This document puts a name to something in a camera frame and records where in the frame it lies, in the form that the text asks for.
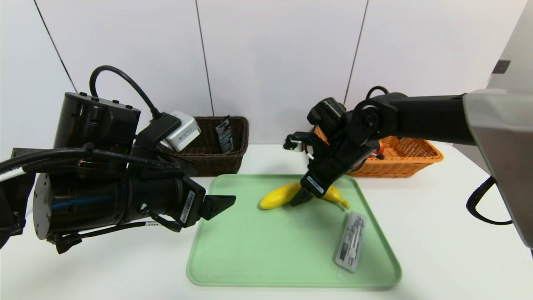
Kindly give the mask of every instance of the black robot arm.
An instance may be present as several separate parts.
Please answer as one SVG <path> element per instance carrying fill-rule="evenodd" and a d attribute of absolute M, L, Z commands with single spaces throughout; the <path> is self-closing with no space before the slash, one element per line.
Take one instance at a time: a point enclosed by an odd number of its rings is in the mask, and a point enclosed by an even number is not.
<path fill-rule="evenodd" d="M 308 121 L 318 126 L 328 139 L 313 143 L 313 159 L 301 179 L 302 188 L 291 200 L 299 205 L 322 197 L 330 185 L 353 166 L 379 148 L 379 139 L 399 136 L 475 145 L 466 123 L 463 97 L 407 97 L 388 93 L 366 99 L 354 110 L 346 111 L 333 98 L 319 102 L 308 114 Z M 302 132 L 287 136 L 285 149 L 311 140 Z"/>

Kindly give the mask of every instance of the banana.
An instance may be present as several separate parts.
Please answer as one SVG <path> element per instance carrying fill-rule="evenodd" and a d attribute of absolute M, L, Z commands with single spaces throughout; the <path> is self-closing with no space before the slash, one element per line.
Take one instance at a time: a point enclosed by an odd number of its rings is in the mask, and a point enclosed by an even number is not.
<path fill-rule="evenodd" d="M 282 206 L 283 204 L 288 203 L 301 187 L 300 182 L 297 181 L 277 188 L 268 193 L 263 200 L 261 200 L 259 206 L 262 209 L 273 209 Z"/>
<path fill-rule="evenodd" d="M 261 200 L 259 206 L 262 209 L 273 209 L 282 206 L 283 204 L 290 202 L 290 200 L 294 197 L 294 195 L 296 195 L 301 187 L 302 186 L 300 185 L 300 182 L 296 181 L 294 183 L 277 188 L 268 193 L 263 200 Z M 333 185 L 329 187 L 322 199 L 331 202 L 338 202 L 346 209 L 350 208 L 350 204 L 342 198 L 341 191 L 339 191 L 338 188 L 334 187 Z"/>
<path fill-rule="evenodd" d="M 338 202 L 345 209 L 350 209 L 350 204 L 348 203 L 348 201 L 342 198 L 341 191 L 339 191 L 338 188 L 334 187 L 333 185 L 329 186 L 328 191 L 326 192 L 324 197 L 322 197 L 322 199 L 331 201 L 331 202 Z"/>

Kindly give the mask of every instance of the label sticker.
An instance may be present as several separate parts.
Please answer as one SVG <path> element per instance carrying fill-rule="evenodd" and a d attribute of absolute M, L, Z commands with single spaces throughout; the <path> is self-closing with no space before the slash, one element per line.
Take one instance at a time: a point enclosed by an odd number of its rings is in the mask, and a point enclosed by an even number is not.
<path fill-rule="evenodd" d="M 309 181 L 320 192 L 320 194 L 324 192 L 324 189 L 319 186 L 318 183 L 311 178 L 311 176 L 307 176 L 307 181 Z"/>
<path fill-rule="evenodd" d="M 191 211 L 192 207 L 192 201 L 195 199 L 196 193 L 193 191 L 189 191 L 189 195 L 187 196 L 187 201 L 185 202 L 185 206 L 183 207 L 183 211 L 181 212 L 180 221 L 182 223 L 185 223 L 187 221 L 187 217 L 189 216 L 189 212 Z"/>

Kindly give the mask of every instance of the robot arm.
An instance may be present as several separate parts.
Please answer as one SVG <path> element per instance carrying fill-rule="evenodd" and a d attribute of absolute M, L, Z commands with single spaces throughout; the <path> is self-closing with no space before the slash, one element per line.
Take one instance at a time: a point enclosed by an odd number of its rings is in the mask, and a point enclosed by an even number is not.
<path fill-rule="evenodd" d="M 477 145 L 518 233 L 533 248 L 533 201 L 526 188 L 533 179 L 533 160 L 529 163 L 531 152 L 527 152 L 533 151 L 533 120 L 525 113 L 532 111 L 532 100 L 533 94 L 501 90 L 430 97 L 388 93 L 366 99 L 347 112 L 333 98 L 324 99 L 311 109 L 308 121 L 320 127 L 329 144 L 308 132 L 288 135 L 284 143 L 285 149 L 297 151 L 302 143 L 313 147 L 302 188 L 290 203 L 296 206 L 313 196 L 322 197 L 387 136 Z"/>

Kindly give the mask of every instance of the brown wicker basket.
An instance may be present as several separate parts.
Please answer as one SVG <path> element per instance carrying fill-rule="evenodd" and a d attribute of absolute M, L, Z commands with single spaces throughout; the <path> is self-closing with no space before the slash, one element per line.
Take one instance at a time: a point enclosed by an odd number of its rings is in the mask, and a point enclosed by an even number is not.
<path fill-rule="evenodd" d="M 159 150 L 178 157 L 173 159 L 192 170 L 193 176 L 218 176 L 239 171 L 248 148 L 248 120 L 245 117 L 230 117 L 235 151 L 223 154 L 215 126 L 226 117 L 195 117 L 200 135 L 180 152 L 159 145 Z"/>
<path fill-rule="evenodd" d="M 320 128 L 316 127 L 314 132 L 327 141 Z M 428 165 L 444 159 L 442 153 L 427 140 L 390 136 L 381 142 L 385 146 L 384 160 L 369 157 L 361 169 L 347 174 L 353 177 L 411 177 Z"/>

